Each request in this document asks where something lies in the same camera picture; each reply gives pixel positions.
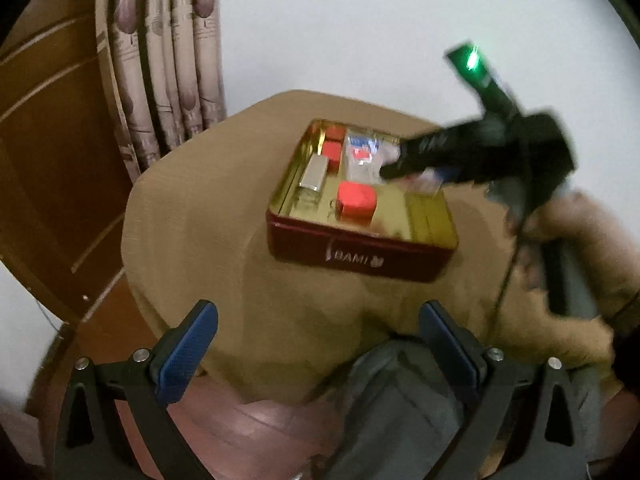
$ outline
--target person's hand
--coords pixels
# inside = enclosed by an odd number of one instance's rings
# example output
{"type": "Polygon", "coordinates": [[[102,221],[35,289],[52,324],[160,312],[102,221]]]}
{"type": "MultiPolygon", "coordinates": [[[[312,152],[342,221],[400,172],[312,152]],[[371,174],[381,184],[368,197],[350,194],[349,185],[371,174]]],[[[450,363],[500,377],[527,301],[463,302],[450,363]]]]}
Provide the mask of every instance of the person's hand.
{"type": "MultiPolygon", "coordinates": [[[[510,235],[517,222],[507,214],[510,235]]],[[[555,198],[535,210],[523,227],[527,240],[545,242],[555,238],[570,241],[587,274],[600,313],[610,319],[640,289],[640,251],[631,235],[609,211],[580,191],[555,198]]],[[[523,244],[518,263],[529,288],[543,283],[539,251],[523,244]]]]}

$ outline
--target person's leg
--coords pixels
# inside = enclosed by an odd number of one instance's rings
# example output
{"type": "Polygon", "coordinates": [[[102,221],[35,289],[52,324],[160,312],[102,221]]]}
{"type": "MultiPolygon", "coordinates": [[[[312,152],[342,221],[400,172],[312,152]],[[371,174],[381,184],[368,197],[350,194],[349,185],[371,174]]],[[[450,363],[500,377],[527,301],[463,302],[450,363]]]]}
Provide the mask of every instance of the person's leg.
{"type": "Polygon", "coordinates": [[[368,352],[345,390],[344,437],[324,480],[422,480],[462,424],[462,405],[418,342],[392,340],[368,352]]]}

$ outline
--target wooden floor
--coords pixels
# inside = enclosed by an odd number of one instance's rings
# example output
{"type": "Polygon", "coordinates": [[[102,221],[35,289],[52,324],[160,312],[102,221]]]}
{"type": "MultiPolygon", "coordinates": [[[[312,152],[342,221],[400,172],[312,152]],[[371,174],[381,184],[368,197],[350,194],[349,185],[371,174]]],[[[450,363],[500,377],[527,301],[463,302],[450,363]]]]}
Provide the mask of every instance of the wooden floor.
{"type": "MultiPolygon", "coordinates": [[[[75,360],[86,355],[96,364],[120,361],[155,342],[126,279],[121,279],[93,317],[79,327],[39,403],[47,463],[51,463],[58,415],[75,360]]],[[[118,402],[118,408],[143,472],[162,479],[128,406],[118,402]]],[[[168,411],[191,448],[219,480],[292,478],[310,457],[332,453],[341,427],[328,402],[302,408],[270,401],[243,405],[228,386],[209,376],[192,379],[182,400],[168,411]]]]}

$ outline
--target patterned curtain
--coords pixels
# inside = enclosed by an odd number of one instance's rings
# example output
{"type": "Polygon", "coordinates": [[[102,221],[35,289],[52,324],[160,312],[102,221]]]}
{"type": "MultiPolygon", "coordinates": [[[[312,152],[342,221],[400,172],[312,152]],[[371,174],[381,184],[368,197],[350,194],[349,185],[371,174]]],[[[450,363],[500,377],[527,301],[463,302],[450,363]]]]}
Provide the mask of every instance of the patterned curtain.
{"type": "Polygon", "coordinates": [[[226,117],[218,0],[96,0],[102,85],[135,180],[226,117]]]}

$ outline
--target clear plastic packet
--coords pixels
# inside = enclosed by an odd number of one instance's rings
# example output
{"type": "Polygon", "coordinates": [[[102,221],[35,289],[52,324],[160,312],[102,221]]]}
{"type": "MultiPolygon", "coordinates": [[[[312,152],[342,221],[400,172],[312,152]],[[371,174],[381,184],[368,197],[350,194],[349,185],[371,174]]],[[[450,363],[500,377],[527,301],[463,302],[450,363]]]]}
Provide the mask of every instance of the clear plastic packet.
{"type": "Polygon", "coordinates": [[[347,135],[344,151],[347,180],[368,186],[385,184],[380,167],[399,155],[398,147],[390,142],[356,135],[347,135]]]}
{"type": "MultiPolygon", "coordinates": [[[[351,134],[346,137],[344,149],[347,180],[368,186],[388,184],[380,177],[380,168],[398,160],[400,155],[396,144],[351,134]]],[[[433,196],[444,181],[440,172],[427,168],[421,174],[401,178],[395,183],[405,191],[433,196]]]]}

